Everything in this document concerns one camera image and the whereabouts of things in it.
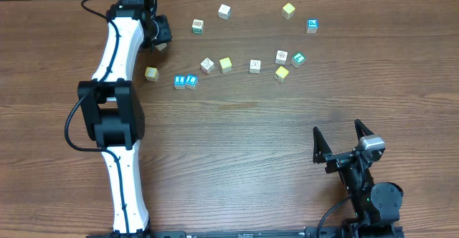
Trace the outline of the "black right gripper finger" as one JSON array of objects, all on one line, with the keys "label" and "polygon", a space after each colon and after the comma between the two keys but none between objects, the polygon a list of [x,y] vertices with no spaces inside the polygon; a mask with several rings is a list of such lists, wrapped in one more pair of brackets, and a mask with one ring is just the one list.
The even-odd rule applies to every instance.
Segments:
[{"label": "black right gripper finger", "polygon": [[371,130],[369,130],[369,129],[365,126],[365,124],[363,124],[363,123],[361,122],[360,119],[356,119],[356,120],[354,121],[354,127],[355,127],[355,129],[356,129],[356,134],[357,134],[358,140],[360,140],[360,139],[363,138],[363,137],[367,137],[367,136],[374,135],[374,133],[373,133]]},{"label": "black right gripper finger", "polygon": [[313,142],[313,162],[325,163],[326,158],[332,155],[332,151],[318,127],[313,128]]}]

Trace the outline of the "acorn wooden block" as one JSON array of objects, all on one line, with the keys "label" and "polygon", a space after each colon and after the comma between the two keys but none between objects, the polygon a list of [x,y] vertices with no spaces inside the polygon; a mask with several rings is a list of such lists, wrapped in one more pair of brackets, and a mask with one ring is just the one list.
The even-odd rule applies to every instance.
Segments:
[{"label": "acorn wooden block", "polygon": [[166,49],[166,47],[167,47],[167,43],[157,44],[155,46],[155,48],[157,48],[158,51],[163,51],[164,49]]}]

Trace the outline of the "green top block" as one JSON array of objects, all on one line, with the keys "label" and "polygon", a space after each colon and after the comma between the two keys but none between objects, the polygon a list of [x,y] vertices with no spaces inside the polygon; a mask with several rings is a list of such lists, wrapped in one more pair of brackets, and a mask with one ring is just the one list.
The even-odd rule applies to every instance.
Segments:
[{"label": "green top block", "polygon": [[291,63],[294,68],[299,68],[306,62],[306,56],[302,52],[297,52],[291,57]]}]

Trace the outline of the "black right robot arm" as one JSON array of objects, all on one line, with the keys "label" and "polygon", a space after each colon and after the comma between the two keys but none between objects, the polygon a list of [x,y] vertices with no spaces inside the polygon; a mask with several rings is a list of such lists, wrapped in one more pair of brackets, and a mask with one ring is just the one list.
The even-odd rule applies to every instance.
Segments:
[{"label": "black right robot arm", "polygon": [[[370,131],[359,119],[354,121],[358,143],[351,151],[334,154],[321,131],[313,129],[313,162],[326,164],[326,173],[337,172],[348,196],[332,206],[317,227],[306,228],[313,237],[403,237],[402,227],[396,227],[404,192],[392,182],[374,183],[369,168],[378,161],[386,148],[383,138]],[[352,203],[355,217],[345,219],[339,227],[325,228],[327,217],[347,201]]]}]

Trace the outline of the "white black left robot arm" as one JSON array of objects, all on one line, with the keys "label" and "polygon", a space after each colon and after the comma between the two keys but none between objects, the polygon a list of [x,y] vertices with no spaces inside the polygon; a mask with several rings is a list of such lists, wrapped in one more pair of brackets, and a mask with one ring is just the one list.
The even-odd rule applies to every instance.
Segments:
[{"label": "white black left robot arm", "polygon": [[109,237],[152,237],[143,200],[139,152],[145,133],[143,108],[133,86],[138,51],[171,41],[157,0],[116,0],[102,18],[108,39],[98,69],[77,87],[78,101],[94,153],[104,158],[113,198],[113,229]]}]

